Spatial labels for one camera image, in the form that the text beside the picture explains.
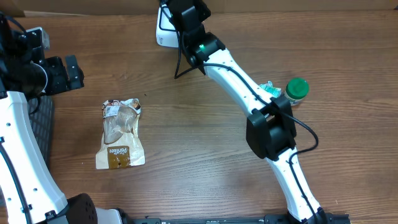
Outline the small teal tissue packet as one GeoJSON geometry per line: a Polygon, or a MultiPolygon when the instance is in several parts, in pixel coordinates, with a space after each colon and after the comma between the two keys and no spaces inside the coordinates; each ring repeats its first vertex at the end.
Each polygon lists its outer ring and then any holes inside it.
{"type": "Polygon", "coordinates": [[[274,98],[278,98],[282,94],[282,89],[277,88],[269,80],[267,83],[262,83],[259,85],[264,91],[270,93],[274,98]]]}

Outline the brown paper bread bag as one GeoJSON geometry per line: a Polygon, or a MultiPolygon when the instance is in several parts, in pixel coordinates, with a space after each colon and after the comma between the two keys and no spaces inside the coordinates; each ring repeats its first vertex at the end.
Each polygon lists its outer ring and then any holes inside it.
{"type": "Polygon", "coordinates": [[[141,104],[137,98],[107,100],[102,104],[103,134],[96,153],[96,169],[122,169],[145,164],[139,139],[141,104]]]}

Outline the green lid jar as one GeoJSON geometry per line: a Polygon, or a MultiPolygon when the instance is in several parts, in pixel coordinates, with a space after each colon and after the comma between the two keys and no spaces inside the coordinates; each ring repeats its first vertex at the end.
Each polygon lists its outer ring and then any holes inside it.
{"type": "Polygon", "coordinates": [[[284,91],[284,96],[289,100],[292,106],[298,105],[308,95],[309,84],[303,78],[291,79],[284,91]]]}

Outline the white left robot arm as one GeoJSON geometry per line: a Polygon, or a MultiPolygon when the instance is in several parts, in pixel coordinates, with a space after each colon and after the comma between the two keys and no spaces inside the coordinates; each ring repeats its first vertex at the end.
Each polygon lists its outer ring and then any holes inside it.
{"type": "Polygon", "coordinates": [[[1,21],[1,189],[9,223],[132,223],[121,209],[95,207],[88,194],[66,198],[50,175],[30,123],[28,101],[84,86],[76,57],[46,58],[41,27],[1,21]]]}

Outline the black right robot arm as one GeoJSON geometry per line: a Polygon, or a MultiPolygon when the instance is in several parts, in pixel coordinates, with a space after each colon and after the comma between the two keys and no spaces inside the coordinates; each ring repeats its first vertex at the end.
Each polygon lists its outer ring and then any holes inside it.
{"type": "Polygon", "coordinates": [[[299,124],[315,132],[292,114],[288,99],[263,90],[236,63],[217,36],[205,30],[211,11],[203,1],[164,0],[158,20],[175,29],[179,56],[192,70],[214,80],[232,97],[246,116],[246,141],[257,157],[268,162],[284,193],[289,223],[328,223],[302,172],[295,142],[299,124]]]}

